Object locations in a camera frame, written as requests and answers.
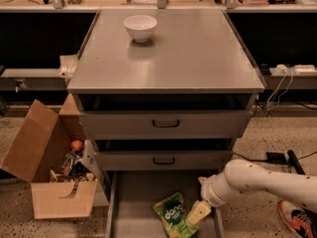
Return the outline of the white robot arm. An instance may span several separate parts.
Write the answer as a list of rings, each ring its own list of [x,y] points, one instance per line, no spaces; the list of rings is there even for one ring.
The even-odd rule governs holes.
[[[309,175],[274,172],[246,160],[230,161],[224,170],[209,178],[200,177],[201,200],[189,211],[185,223],[197,224],[211,208],[250,191],[265,191],[298,206],[317,212],[317,178]]]

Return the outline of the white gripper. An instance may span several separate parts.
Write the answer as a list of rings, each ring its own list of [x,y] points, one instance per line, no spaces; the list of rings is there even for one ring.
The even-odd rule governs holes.
[[[209,215],[211,206],[224,205],[232,193],[223,174],[213,175],[209,178],[199,177],[198,180],[201,184],[200,195],[203,200],[197,200],[193,204],[185,220],[187,226],[193,226]]]

